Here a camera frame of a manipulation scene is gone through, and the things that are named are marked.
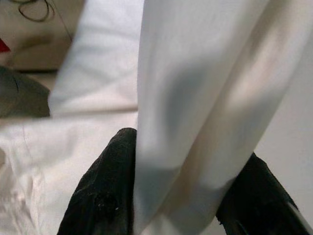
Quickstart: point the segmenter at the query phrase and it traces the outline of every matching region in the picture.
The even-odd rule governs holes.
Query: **dark gray fabric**
[[[0,66],[0,118],[48,117],[49,90]]]

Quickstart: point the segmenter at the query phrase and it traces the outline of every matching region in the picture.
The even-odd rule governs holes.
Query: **black cable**
[[[38,23],[42,23],[42,22],[46,22],[49,18],[49,15],[50,15],[50,11],[52,12],[52,18],[54,18],[54,15],[55,15],[55,11],[54,11],[54,8],[52,7],[52,5],[47,1],[47,0],[44,0],[45,2],[45,5],[46,5],[46,14],[45,16],[43,16],[42,18],[40,19],[35,19],[35,18],[32,18],[32,17],[29,17],[27,16],[24,11],[23,11],[23,7],[27,6],[27,5],[30,5],[30,4],[34,4],[36,3],[38,0],[26,0],[26,1],[22,1],[22,0],[10,0],[11,2],[14,2],[14,3],[18,3],[19,4],[19,12],[20,14],[28,19],[29,21],[33,21],[33,22],[38,22]]]

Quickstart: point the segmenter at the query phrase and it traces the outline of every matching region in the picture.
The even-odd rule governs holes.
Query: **red object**
[[[0,52],[10,51],[10,48],[0,39]]]

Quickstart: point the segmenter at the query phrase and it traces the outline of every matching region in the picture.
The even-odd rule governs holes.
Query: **crumpled white fabric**
[[[135,127],[135,234],[200,234],[312,24],[309,0],[87,0],[52,117],[0,129],[0,233],[56,234],[82,175]]]

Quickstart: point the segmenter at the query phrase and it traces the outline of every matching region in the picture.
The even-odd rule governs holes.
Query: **white cloth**
[[[0,129],[0,234],[56,234],[123,127],[138,128],[135,234],[211,222],[292,78],[313,2],[146,0],[141,26],[142,10],[143,0],[88,0],[52,117]]]

